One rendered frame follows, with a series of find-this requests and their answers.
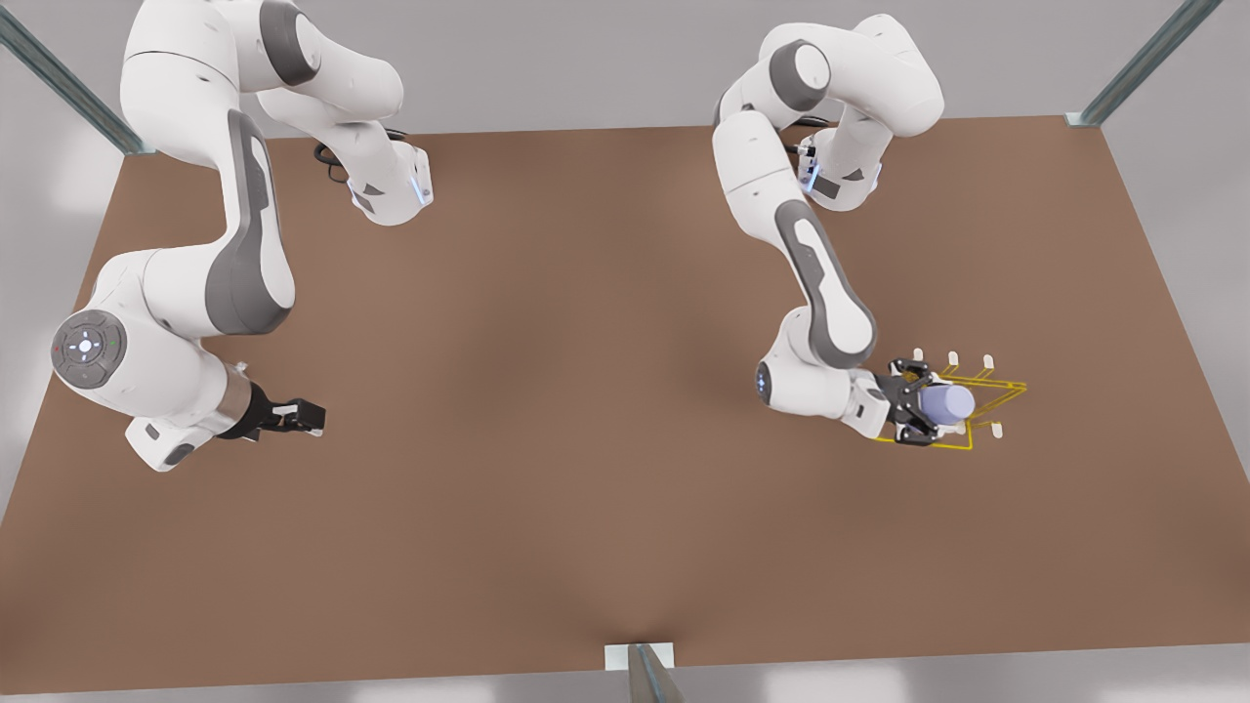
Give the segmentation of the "lavender cup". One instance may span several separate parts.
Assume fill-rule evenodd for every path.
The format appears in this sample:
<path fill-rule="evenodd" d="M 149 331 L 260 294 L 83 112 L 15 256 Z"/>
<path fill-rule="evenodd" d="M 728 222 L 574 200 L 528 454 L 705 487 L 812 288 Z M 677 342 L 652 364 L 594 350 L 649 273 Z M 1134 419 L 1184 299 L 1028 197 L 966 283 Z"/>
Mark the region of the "lavender cup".
<path fill-rule="evenodd" d="M 921 412 L 935 427 L 958 427 L 978 409 L 978 402 L 965 387 L 932 384 L 920 390 Z"/>

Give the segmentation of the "silver frame post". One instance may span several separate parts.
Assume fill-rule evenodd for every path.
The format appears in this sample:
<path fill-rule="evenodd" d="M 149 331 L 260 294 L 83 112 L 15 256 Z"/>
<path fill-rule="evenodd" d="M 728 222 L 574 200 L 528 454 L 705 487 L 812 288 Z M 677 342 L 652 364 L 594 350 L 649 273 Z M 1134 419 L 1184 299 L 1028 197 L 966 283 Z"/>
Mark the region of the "silver frame post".
<path fill-rule="evenodd" d="M 1082 110 L 1062 116 L 1070 128 L 1102 128 L 1108 118 L 1161 66 L 1225 0 L 1184 0 Z"/>
<path fill-rule="evenodd" d="M 626 670 L 630 703 L 688 703 L 672 680 L 672 643 L 604 645 L 605 670 Z"/>
<path fill-rule="evenodd" d="M 4 6 L 0 6 L 0 45 L 119 151 L 125 155 L 156 153 Z"/>

